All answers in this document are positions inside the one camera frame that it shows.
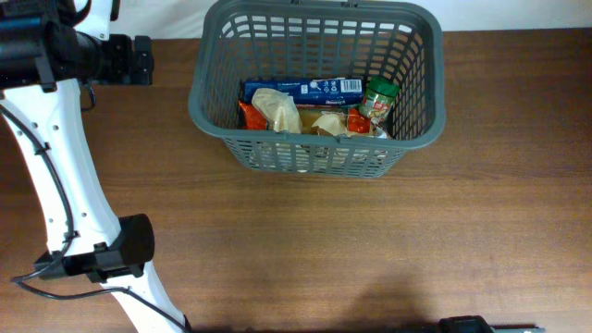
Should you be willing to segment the brown white rice bag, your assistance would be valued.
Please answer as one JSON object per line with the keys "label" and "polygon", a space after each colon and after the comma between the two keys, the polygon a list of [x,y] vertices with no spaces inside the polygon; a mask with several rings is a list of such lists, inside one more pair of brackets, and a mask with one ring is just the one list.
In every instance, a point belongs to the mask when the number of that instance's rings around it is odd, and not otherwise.
{"label": "brown white rice bag", "polygon": [[294,148],[293,162],[300,173],[349,178],[377,178],[404,155],[386,146],[388,134],[377,124],[352,113],[327,113],[310,124],[315,141]]}

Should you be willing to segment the green lid jar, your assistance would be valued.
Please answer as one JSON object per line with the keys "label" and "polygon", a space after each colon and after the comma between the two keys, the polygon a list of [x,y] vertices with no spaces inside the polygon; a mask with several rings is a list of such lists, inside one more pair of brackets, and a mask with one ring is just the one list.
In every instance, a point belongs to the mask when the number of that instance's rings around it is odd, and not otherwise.
{"label": "green lid jar", "polygon": [[394,106],[400,86],[383,77],[373,77],[366,85],[364,98],[359,106],[362,116],[374,121],[385,121]]}

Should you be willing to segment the orange pasta packet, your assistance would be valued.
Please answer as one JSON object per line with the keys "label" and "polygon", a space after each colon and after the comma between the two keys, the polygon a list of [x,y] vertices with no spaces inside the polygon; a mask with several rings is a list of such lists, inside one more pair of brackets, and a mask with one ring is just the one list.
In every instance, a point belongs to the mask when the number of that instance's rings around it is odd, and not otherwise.
{"label": "orange pasta packet", "polygon": [[[253,105],[239,102],[244,115],[246,130],[272,130],[272,122]],[[362,116],[356,106],[323,107],[321,105],[296,105],[302,121],[301,134],[321,136],[375,136],[376,127],[369,118]]]}

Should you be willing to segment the blue foil box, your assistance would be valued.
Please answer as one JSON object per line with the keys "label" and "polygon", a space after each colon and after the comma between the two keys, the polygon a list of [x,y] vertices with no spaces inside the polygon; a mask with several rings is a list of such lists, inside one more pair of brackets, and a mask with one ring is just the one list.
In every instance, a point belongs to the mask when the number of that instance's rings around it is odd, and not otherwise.
{"label": "blue foil box", "polygon": [[247,80],[242,101],[250,103],[255,92],[263,88],[285,93],[296,105],[355,105],[364,98],[361,79]]}

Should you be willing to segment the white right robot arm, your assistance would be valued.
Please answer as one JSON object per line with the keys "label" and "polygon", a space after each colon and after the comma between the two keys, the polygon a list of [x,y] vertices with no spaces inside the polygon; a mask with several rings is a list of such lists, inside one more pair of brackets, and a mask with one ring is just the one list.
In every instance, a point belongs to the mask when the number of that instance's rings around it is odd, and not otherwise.
{"label": "white right robot arm", "polygon": [[479,315],[441,319],[438,329],[441,333],[494,333],[494,329]]}

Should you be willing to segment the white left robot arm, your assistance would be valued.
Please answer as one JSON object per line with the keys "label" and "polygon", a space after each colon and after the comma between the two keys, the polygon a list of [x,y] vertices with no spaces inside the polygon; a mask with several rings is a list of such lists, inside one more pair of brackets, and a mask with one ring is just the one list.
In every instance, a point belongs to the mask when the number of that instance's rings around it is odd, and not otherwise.
{"label": "white left robot arm", "polygon": [[153,81],[152,42],[110,30],[117,1],[5,1],[1,5],[1,115],[37,192],[47,248],[14,277],[86,276],[111,294],[141,332],[187,332],[154,268],[154,230],[144,214],[116,216],[84,133],[82,92]]}

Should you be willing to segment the grey plastic basket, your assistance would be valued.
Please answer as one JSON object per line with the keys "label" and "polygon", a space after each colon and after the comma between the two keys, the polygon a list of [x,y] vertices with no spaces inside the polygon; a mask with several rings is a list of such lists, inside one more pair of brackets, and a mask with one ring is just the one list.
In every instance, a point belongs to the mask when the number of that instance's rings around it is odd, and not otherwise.
{"label": "grey plastic basket", "polygon": [[[399,87],[384,139],[248,130],[239,108],[250,79],[375,77]],[[445,128],[442,30],[409,3],[219,1],[204,18],[188,106],[250,169],[377,178]]]}

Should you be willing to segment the cream paper bag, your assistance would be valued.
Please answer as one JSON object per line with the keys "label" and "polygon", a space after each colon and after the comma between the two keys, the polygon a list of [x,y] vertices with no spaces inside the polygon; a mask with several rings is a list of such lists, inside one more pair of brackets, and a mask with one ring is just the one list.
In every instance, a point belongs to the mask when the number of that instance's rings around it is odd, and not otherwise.
{"label": "cream paper bag", "polygon": [[[286,93],[270,89],[257,89],[252,105],[264,118],[265,130],[275,133],[302,134],[302,120],[293,98]],[[297,144],[286,142],[256,142],[249,154],[253,168],[282,169],[285,172],[305,173],[304,166],[298,166]]]}

